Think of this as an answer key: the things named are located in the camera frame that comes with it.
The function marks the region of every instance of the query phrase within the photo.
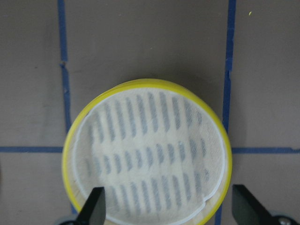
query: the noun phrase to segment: gray stripe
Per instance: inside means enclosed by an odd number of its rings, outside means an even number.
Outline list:
[[[194,140],[190,139],[189,140],[189,146],[191,148],[191,154],[192,154],[192,161],[194,161],[196,155],[197,155],[197,146]]]
[[[170,163],[172,164],[174,162],[174,160],[175,160],[173,145],[168,144],[168,151],[169,151]]]
[[[97,157],[94,157],[94,163],[96,165],[96,170],[98,172],[98,175],[100,176],[101,173],[102,173],[102,169],[101,169],[101,166],[100,166],[99,159]]]
[[[161,205],[160,205],[159,192],[158,192],[158,183],[155,179],[151,179],[151,183],[152,183],[152,191],[154,195],[156,211],[160,211]]]
[[[92,125],[88,126],[88,136],[89,136],[89,139],[90,139],[90,144],[92,145],[94,143],[94,134],[93,134]]]
[[[99,136],[100,136],[100,143],[102,143],[103,140],[104,140],[104,132],[103,132],[101,119],[100,119],[100,116],[98,114],[96,114],[96,122],[97,122],[98,133],[99,133]]]
[[[204,140],[201,138],[201,149],[202,149],[202,154],[203,157],[206,155],[206,146]]]
[[[146,121],[146,114],[143,99],[141,96],[137,96],[137,104],[139,106],[140,118],[141,118],[141,125],[142,125],[142,133],[147,133],[147,121]]]
[[[184,159],[186,158],[183,142],[178,142],[178,146],[179,146],[180,159],[181,159],[181,162],[183,162]]]
[[[179,114],[178,99],[176,97],[172,97],[172,102],[173,102],[173,111],[175,116],[176,129],[178,130],[180,128],[180,114]]]
[[[125,151],[125,158],[126,158],[126,162],[127,162],[127,170],[129,171],[132,169],[132,161],[131,161],[131,156],[128,151]]]
[[[114,154],[114,161],[116,163],[116,167],[117,167],[117,173],[121,172],[121,159],[120,156],[118,154]]]
[[[188,175],[186,173],[183,174],[183,179],[184,179],[184,187],[186,189],[187,201],[189,201],[192,197],[192,194],[191,194],[191,187],[188,180]]]
[[[192,120],[192,108],[189,102],[186,100],[184,101],[184,108],[186,109],[186,118],[187,118],[187,126],[190,127],[193,120]]]
[[[202,114],[200,112],[197,113],[198,118],[198,125],[200,126],[202,124]]]
[[[137,160],[137,167],[141,168],[143,165],[142,155],[139,150],[135,150],[136,160]]]
[[[163,153],[163,148],[161,147],[160,144],[157,144],[156,148],[157,148],[158,161],[159,161],[159,164],[161,164],[164,161],[164,158],[165,158],[164,153]]]
[[[133,109],[132,109],[132,104],[129,98],[126,98],[126,104],[127,104],[127,110],[129,114],[129,122],[130,122],[130,127],[131,127],[131,135],[135,137],[136,135],[136,128],[135,128],[135,117],[133,115]]]
[[[196,192],[198,194],[201,193],[202,191],[202,187],[201,187],[201,176],[198,172],[194,172],[194,177],[195,177],[195,188],[196,188]]]
[[[168,179],[165,176],[162,176],[161,179],[162,179],[164,193],[165,193],[165,203],[167,205],[167,209],[169,210],[171,208],[171,197],[170,197]]]
[[[111,169],[111,165],[109,163],[109,158],[107,156],[104,156],[104,163],[105,163],[105,167],[106,167],[106,173],[110,174],[112,169]]]
[[[162,92],[159,93],[159,97],[160,97],[161,109],[162,109],[163,119],[165,124],[165,132],[167,132],[170,129],[167,100],[165,94]]]
[[[117,110],[118,121],[119,121],[119,126],[120,126],[120,133],[121,133],[122,139],[124,139],[126,136],[126,131],[125,131],[125,125],[124,125],[123,112],[122,112],[121,104],[119,101],[116,101],[116,110]]]
[[[142,193],[144,196],[146,211],[147,211],[147,213],[150,213],[151,207],[150,207],[150,201],[149,201],[149,194],[148,194],[147,184],[145,181],[142,181]]]
[[[105,111],[106,111],[106,119],[107,119],[109,134],[111,136],[111,141],[113,141],[116,137],[116,134],[115,134],[114,128],[113,128],[113,119],[112,119],[111,109],[108,104],[105,104]]]
[[[180,187],[176,176],[173,176],[173,187],[175,191],[176,204],[180,207],[181,206]]]
[[[118,202],[118,198],[117,198],[117,193],[116,193],[116,189],[113,186],[110,186],[111,190],[112,190],[112,200],[113,200],[113,206],[114,208],[119,211],[120,210],[120,206],[119,206],[119,202]]]
[[[205,172],[205,181],[209,181],[210,180],[210,172],[207,169],[205,169],[204,172]]]
[[[133,196],[133,200],[134,200],[134,204],[135,204],[136,214],[140,215],[141,214],[141,206],[140,206],[140,202],[139,202],[139,196],[137,194],[136,185],[133,182],[131,183],[131,191],[132,191],[132,196]]]
[[[126,215],[130,216],[128,196],[127,196],[127,192],[126,192],[126,189],[125,189],[124,185],[121,185],[121,191],[122,191],[122,195],[123,195],[123,201],[124,201],[124,204],[125,204]]]
[[[86,166],[86,169],[87,169],[87,172],[88,172],[88,176],[90,177],[91,174],[92,174],[92,170],[91,170],[90,162],[88,161],[88,159],[85,159],[85,166]]]
[[[153,164],[153,155],[152,155],[152,150],[149,147],[147,147],[146,149],[146,154],[148,158],[148,165],[149,167],[151,167]]]
[[[154,96],[150,92],[148,93],[149,98],[149,105],[150,105],[150,112],[151,112],[151,118],[152,118],[152,124],[153,124],[153,130],[154,132],[157,132],[158,130],[158,115],[156,112],[156,106],[154,101]]]

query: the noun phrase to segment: black object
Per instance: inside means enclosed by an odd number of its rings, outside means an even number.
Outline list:
[[[106,216],[104,187],[95,187],[86,200],[76,220],[69,220],[60,225],[102,225]]]
[[[273,217],[244,185],[232,186],[232,215],[238,225],[299,225],[286,216]]]

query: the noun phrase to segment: metal screw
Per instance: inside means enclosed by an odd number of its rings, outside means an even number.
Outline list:
[[[291,221],[288,218],[281,217],[279,218],[280,225],[291,225]]]

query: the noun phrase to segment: gray surface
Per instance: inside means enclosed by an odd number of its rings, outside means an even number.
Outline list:
[[[234,147],[300,147],[299,8],[296,0],[237,1],[229,126]]]
[[[300,221],[300,155],[237,154],[231,184],[244,184],[271,213]],[[232,186],[223,202],[222,224],[236,225],[231,213]]]
[[[0,27],[0,145],[61,146],[56,2],[3,0]]]
[[[122,82],[160,78],[221,116],[226,1],[66,1],[72,119]]]
[[[53,225],[71,213],[59,153],[0,153],[0,216],[5,225]]]

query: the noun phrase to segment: yellow rim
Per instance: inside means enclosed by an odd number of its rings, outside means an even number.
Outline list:
[[[77,211],[80,211],[81,206],[78,203],[78,201],[72,191],[72,188],[71,188],[71,185],[69,182],[68,168],[67,168],[68,167],[67,162],[68,162],[69,146],[70,146],[71,140],[73,138],[74,132],[77,130],[78,126],[80,125],[80,123],[84,119],[84,117],[99,102],[103,101],[104,99],[106,99],[116,93],[119,93],[119,92],[125,91],[125,90],[129,90],[129,89],[134,89],[134,88],[160,88],[160,89],[165,89],[165,90],[170,90],[170,91],[176,92],[186,98],[189,98],[190,100],[197,103],[200,107],[202,107],[208,113],[208,115],[212,118],[212,120],[215,122],[215,124],[217,125],[217,127],[221,133],[221,136],[224,140],[225,148],[226,148],[227,155],[228,155],[228,173],[225,174],[225,176],[227,176],[226,181],[225,181],[225,186],[224,186],[224,189],[222,190],[222,193],[221,193],[218,201],[216,202],[216,204],[214,205],[214,207],[212,208],[210,213],[198,225],[205,224],[218,210],[218,208],[222,204],[222,201],[224,200],[227,190],[229,188],[231,172],[232,172],[232,154],[231,154],[231,146],[229,143],[229,139],[228,139],[227,133],[226,133],[221,121],[219,120],[217,115],[213,112],[213,110],[205,102],[203,102],[199,97],[197,97],[195,94],[190,92],[188,89],[186,89],[178,84],[175,84],[175,83],[172,83],[169,81],[159,80],[159,79],[138,79],[138,80],[133,80],[133,81],[122,83],[122,84],[104,92],[103,94],[99,95],[95,99],[93,99],[79,113],[79,115],[75,119],[74,123],[72,124],[72,126],[67,134],[67,138],[65,140],[63,153],[62,153],[62,177],[63,177],[63,182],[64,182],[64,186],[65,186],[67,195],[68,195],[71,203],[74,205],[74,207]]]

